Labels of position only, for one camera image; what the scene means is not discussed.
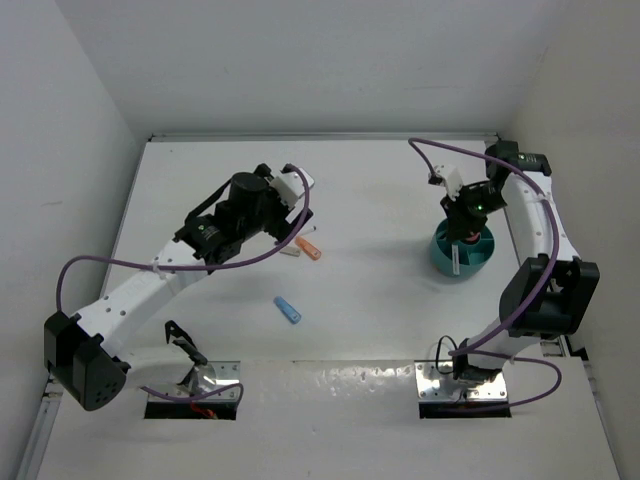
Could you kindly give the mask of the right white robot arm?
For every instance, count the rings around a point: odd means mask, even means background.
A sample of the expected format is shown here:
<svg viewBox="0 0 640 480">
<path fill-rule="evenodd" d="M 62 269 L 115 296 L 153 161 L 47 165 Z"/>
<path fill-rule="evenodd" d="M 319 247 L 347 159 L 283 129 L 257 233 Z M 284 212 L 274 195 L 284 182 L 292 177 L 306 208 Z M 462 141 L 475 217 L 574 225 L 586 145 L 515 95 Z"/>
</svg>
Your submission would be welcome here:
<svg viewBox="0 0 640 480">
<path fill-rule="evenodd" d="M 546 156 L 508 140 L 485 153 L 486 180 L 442 199 L 446 220 L 434 239 L 456 272 L 478 266 L 491 249 L 487 217 L 502 210 L 520 263 L 500 296 L 497 318 L 463 340 L 452 359 L 454 379 L 470 384 L 494 379 L 531 345 L 575 333 L 600 279 L 597 264 L 583 260 L 564 232 Z"/>
</svg>

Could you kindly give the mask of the grey eraser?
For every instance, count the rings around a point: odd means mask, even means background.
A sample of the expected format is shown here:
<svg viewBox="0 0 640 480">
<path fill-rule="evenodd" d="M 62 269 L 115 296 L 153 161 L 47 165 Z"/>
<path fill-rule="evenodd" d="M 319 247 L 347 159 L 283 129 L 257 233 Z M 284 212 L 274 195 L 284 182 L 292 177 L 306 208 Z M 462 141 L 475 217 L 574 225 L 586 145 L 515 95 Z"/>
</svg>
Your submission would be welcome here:
<svg viewBox="0 0 640 480">
<path fill-rule="evenodd" d="M 279 252 L 283 255 L 291 256 L 291 257 L 299 257 L 301 255 L 301 250 L 297 247 L 285 246 L 279 250 Z"/>
</svg>

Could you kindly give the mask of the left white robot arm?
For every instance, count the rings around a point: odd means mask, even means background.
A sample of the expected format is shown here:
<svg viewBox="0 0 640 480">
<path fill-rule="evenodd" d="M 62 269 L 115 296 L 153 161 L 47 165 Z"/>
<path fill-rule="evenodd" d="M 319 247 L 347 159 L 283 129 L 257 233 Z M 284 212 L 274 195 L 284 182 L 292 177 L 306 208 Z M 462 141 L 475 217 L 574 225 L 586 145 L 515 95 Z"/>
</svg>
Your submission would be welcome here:
<svg viewBox="0 0 640 480">
<path fill-rule="evenodd" d="M 312 218 L 312 177 L 287 164 L 238 172 L 187 214 L 147 263 L 125 262 L 128 280 L 68 315 L 58 307 L 44 324 L 47 371 L 86 411 L 135 388 L 176 404 L 220 396 L 209 360 L 174 321 L 165 346 L 130 351 L 128 339 L 183 290 L 219 270 L 261 262 L 282 250 Z"/>
</svg>

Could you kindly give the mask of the green capped white marker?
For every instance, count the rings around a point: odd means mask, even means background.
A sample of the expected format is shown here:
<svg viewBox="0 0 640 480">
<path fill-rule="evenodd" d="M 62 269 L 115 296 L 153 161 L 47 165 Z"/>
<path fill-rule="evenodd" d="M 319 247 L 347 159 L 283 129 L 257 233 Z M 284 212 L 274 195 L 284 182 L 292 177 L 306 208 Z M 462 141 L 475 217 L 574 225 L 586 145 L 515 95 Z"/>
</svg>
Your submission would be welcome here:
<svg viewBox="0 0 640 480">
<path fill-rule="evenodd" d="M 451 260 L 452 260 L 452 273 L 454 276 L 460 275 L 460 259 L 459 259 L 459 246 L 453 244 L 451 246 Z"/>
</svg>

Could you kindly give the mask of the blue highlighter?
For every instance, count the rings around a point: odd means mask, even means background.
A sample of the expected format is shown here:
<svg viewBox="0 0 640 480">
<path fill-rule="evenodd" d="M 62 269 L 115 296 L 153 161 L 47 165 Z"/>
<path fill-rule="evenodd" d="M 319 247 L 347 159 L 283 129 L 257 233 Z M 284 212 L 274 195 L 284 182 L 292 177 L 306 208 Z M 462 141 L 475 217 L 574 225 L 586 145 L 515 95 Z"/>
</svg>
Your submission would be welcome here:
<svg viewBox="0 0 640 480">
<path fill-rule="evenodd" d="M 284 298 L 276 296 L 273 303 L 291 324 L 296 325 L 300 322 L 302 318 L 301 314 Z"/>
</svg>

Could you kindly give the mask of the orange highlighter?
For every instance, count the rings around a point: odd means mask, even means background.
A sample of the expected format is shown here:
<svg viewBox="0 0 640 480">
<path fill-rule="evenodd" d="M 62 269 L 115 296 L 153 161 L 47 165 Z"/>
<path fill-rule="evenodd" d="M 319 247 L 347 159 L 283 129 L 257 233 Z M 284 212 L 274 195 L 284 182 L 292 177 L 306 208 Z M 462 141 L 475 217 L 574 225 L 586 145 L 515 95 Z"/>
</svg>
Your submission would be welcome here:
<svg viewBox="0 0 640 480">
<path fill-rule="evenodd" d="M 322 256 L 322 252 L 302 236 L 297 236 L 295 238 L 295 244 L 305 255 L 307 255 L 313 261 L 319 260 Z"/>
</svg>

